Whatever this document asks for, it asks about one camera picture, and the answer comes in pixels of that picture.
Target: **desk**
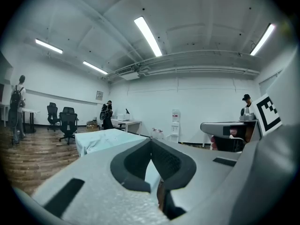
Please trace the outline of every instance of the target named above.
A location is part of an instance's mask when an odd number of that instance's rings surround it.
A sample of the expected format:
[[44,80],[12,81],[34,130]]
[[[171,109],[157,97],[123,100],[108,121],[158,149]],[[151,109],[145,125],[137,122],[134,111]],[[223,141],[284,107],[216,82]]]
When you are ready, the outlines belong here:
[[125,132],[128,132],[128,126],[133,124],[139,124],[138,135],[141,135],[142,121],[138,121],[138,120],[119,121],[117,119],[111,119],[111,121],[114,127],[119,127],[118,125],[119,123],[125,123]]
[[9,105],[3,104],[3,103],[0,102],[0,108],[3,108],[3,116],[4,116],[3,121],[4,121],[4,127],[6,127],[6,108],[7,108],[7,112],[8,112]]
[[30,131],[27,133],[35,133],[36,130],[34,129],[34,114],[39,113],[40,111],[34,110],[34,109],[28,109],[28,108],[23,108],[23,130],[26,132],[25,129],[25,113],[30,113]]

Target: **ceiling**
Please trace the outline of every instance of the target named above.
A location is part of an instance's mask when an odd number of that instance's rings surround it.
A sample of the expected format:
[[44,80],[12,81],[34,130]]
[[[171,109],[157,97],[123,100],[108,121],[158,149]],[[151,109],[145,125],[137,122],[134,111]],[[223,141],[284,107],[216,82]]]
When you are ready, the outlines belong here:
[[[163,56],[154,56],[135,25],[140,16]],[[86,60],[114,82],[122,79],[118,70],[130,67],[141,76],[190,69],[256,75],[284,48],[285,19],[270,0],[27,0],[9,29],[22,45],[90,71]],[[250,56],[269,23],[277,28]],[[48,52],[36,38],[64,53]]]

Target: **black office chair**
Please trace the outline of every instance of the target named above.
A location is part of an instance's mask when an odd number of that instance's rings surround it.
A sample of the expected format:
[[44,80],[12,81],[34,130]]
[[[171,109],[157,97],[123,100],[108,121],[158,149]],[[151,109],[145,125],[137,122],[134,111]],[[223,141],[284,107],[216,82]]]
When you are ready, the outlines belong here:
[[74,114],[74,108],[72,107],[64,107],[64,109],[62,110],[63,113],[67,113],[67,114]]
[[75,124],[77,119],[77,114],[66,114],[60,112],[60,130],[65,134],[62,138],[60,138],[60,142],[62,139],[68,138],[67,144],[70,144],[70,138],[75,139],[75,135],[73,134],[77,130],[77,126]]
[[57,118],[57,107],[55,106],[47,106],[48,110],[48,121],[50,123],[50,126],[47,127],[47,130],[53,129],[55,131],[55,124],[59,121]]

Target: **backpack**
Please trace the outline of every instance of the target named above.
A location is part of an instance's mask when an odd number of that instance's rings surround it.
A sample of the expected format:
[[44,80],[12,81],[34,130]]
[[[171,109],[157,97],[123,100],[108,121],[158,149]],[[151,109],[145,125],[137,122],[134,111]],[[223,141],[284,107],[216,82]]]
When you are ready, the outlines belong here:
[[21,90],[18,90],[16,85],[15,90],[10,97],[10,109],[13,112],[16,112],[19,107],[24,107],[24,102],[21,100],[21,91],[23,88],[24,87],[22,87]]

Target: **ceiling duct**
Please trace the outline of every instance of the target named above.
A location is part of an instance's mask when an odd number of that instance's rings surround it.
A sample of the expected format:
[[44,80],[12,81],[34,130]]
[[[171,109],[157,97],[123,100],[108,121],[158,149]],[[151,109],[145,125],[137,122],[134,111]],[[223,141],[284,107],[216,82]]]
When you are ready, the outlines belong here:
[[134,72],[134,70],[132,69],[132,67],[127,67],[125,69],[117,71],[117,74],[123,75],[123,74],[130,73],[130,72]]
[[124,75],[120,75],[120,77],[124,78],[125,80],[133,80],[133,79],[140,78],[140,76],[139,76],[139,74],[137,72],[126,73]]

